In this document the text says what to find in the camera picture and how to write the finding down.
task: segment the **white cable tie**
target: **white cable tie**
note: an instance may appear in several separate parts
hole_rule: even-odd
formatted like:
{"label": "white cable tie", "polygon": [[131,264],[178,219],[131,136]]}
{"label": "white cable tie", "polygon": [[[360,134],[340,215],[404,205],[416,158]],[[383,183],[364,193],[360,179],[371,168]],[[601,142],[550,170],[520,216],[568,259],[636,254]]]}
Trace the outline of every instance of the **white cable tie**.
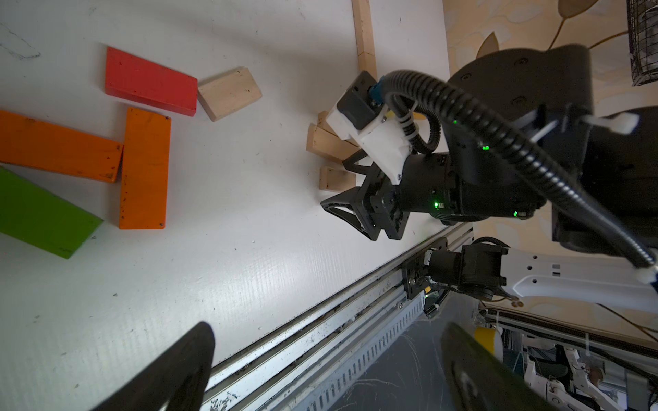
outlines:
{"label": "white cable tie", "polygon": [[533,143],[537,143],[539,140],[541,140],[546,134],[551,132],[553,128],[555,128],[558,125],[559,121],[553,120],[550,123],[546,124],[544,127],[541,128],[538,132],[536,132],[530,140]]}
{"label": "white cable tie", "polygon": [[418,134],[418,127],[416,127],[416,129],[414,130],[414,132],[412,134],[406,135],[405,137],[407,138],[407,140],[411,141],[411,139],[416,137],[417,135],[418,136],[420,135],[420,134]]}
{"label": "white cable tie", "polygon": [[631,112],[621,112],[613,118],[583,116],[585,122],[598,127],[607,128],[613,133],[628,135],[640,123],[640,115]]}
{"label": "white cable tie", "polygon": [[402,127],[402,128],[407,127],[407,126],[413,124],[413,117],[409,117],[408,119],[406,119],[403,122],[399,121],[399,123],[400,123],[400,127]]}
{"label": "white cable tie", "polygon": [[[658,255],[658,252],[655,249],[651,250],[653,250],[654,255]],[[642,284],[651,284],[658,281],[658,264],[654,264],[647,268],[636,268],[635,278]]]}
{"label": "white cable tie", "polygon": [[408,119],[410,119],[412,117],[413,117],[413,111],[410,110],[404,117],[397,117],[396,116],[395,118],[397,119],[397,122],[404,123],[405,121],[407,121]]}

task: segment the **wooden plank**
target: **wooden plank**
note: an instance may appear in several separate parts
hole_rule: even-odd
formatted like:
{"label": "wooden plank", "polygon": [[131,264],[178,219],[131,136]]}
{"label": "wooden plank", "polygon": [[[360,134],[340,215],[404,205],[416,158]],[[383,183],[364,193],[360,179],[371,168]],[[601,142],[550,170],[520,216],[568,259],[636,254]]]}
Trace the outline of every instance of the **wooden plank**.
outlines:
{"label": "wooden plank", "polygon": [[315,124],[309,126],[306,151],[310,153],[340,164],[358,150],[358,147],[341,140],[338,136],[319,128]]}
{"label": "wooden plank", "polygon": [[334,131],[333,128],[326,122],[326,118],[329,115],[329,112],[327,110],[325,111],[320,111],[318,113],[318,127],[322,128],[328,132],[330,132],[333,135],[337,135],[336,132]]}
{"label": "wooden plank", "polygon": [[224,118],[262,96],[246,67],[239,67],[199,86],[199,102],[212,121]]}
{"label": "wooden plank", "polygon": [[102,219],[0,167],[0,232],[70,258]]}
{"label": "wooden plank", "polygon": [[370,75],[377,80],[377,62],[370,53],[363,52],[359,55],[359,72],[366,70]]}
{"label": "wooden plank", "polygon": [[357,175],[329,166],[320,168],[320,189],[341,193],[357,186]]}
{"label": "wooden plank", "polygon": [[352,13],[354,14],[354,32],[357,36],[357,56],[361,53],[368,53],[374,58],[370,0],[352,0]]}
{"label": "wooden plank", "polygon": [[123,144],[0,110],[0,162],[113,183]]}
{"label": "wooden plank", "polygon": [[165,228],[171,118],[128,109],[119,228]]}
{"label": "wooden plank", "polygon": [[105,93],[186,116],[197,112],[197,79],[107,48]]}

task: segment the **white table surface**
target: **white table surface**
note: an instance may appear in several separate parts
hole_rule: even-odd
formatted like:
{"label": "white table surface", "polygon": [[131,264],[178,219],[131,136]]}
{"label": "white table surface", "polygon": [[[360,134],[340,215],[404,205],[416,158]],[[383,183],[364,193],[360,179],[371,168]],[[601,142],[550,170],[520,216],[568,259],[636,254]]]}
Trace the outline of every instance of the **white table surface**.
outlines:
{"label": "white table surface", "polygon": [[[440,0],[371,7],[380,75],[448,77]],[[70,260],[0,234],[0,410],[88,410],[201,320],[217,364],[441,227],[372,242],[319,205],[306,133],[357,75],[350,0],[6,0],[0,24],[0,109],[116,141],[145,106],[103,93],[106,45],[263,92],[214,123],[149,108],[172,117],[165,230],[118,229],[119,183],[7,166],[105,222]]]}

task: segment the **floral wallpaper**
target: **floral wallpaper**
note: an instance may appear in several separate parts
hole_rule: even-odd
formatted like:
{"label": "floral wallpaper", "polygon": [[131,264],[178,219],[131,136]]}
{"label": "floral wallpaper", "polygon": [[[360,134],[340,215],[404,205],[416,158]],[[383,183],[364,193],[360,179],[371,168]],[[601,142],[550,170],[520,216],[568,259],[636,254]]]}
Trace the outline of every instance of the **floral wallpaper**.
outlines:
{"label": "floral wallpaper", "polygon": [[490,36],[484,54],[580,43],[592,50],[597,115],[658,105],[658,82],[632,87],[626,0],[443,0],[443,9],[451,74]]}
{"label": "floral wallpaper", "polygon": [[[626,0],[443,0],[443,9],[451,74],[499,49],[546,50],[580,43],[591,49],[596,115],[658,105],[658,82],[632,87]],[[529,220],[488,218],[475,223],[475,230],[476,237],[490,235],[524,251],[581,255],[551,241],[550,205]],[[522,303],[521,307],[512,307],[510,301],[498,304],[658,347],[645,333],[595,304],[548,297],[524,298]],[[658,329],[653,314],[616,311]]]}

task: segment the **black cable sleeve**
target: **black cable sleeve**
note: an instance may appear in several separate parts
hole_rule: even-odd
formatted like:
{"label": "black cable sleeve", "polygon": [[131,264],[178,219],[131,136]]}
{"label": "black cable sleeve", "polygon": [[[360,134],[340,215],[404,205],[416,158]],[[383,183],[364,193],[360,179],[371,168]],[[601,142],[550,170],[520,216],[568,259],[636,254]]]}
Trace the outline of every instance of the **black cable sleeve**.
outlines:
{"label": "black cable sleeve", "polygon": [[[410,110],[414,103],[415,102],[411,99],[399,95],[394,95],[388,106],[393,111],[398,121],[400,121],[406,117],[411,117],[412,114],[410,113]],[[433,111],[423,107],[422,105],[417,105],[414,111],[419,112],[427,117],[427,120],[430,122],[430,138],[428,139],[427,143],[425,143],[425,141],[423,141],[423,139],[420,137],[420,134],[418,134],[416,124],[413,122],[413,120],[411,120],[409,125],[402,127],[402,130],[404,131],[407,138],[415,134],[414,137],[409,139],[409,143],[415,151],[425,155],[432,154],[434,150],[436,150],[436,147],[438,147],[439,140],[441,138],[441,122]]]}
{"label": "black cable sleeve", "polygon": [[491,243],[491,244],[499,245],[501,247],[510,248],[507,244],[494,237],[480,237],[472,242],[472,244],[477,244],[477,243]]}
{"label": "black cable sleeve", "polygon": [[394,111],[399,109],[399,105],[393,107],[402,95],[441,119],[459,125],[473,138],[482,140],[540,195],[608,240],[635,267],[648,268],[655,264],[650,249],[585,192],[575,178],[500,114],[466,91],[412,70],[397,70],[385,75],[380,80],[380,87],[386,104]]}
{"label": "black cable sleeve", "polygon": [[411,143],[411,147],[420,154],[432,154],[434,150],[436,150],[436,147],[439,147],[439,141],[441,140],[441,122],[436,114],[422,105],[417,105],[414,111],[421,113],[427,118],[427,121],[429,121],[430,138],[428,138],[427,143],[425,143],[422,138],[417,135],[409,140],[409,143]]}

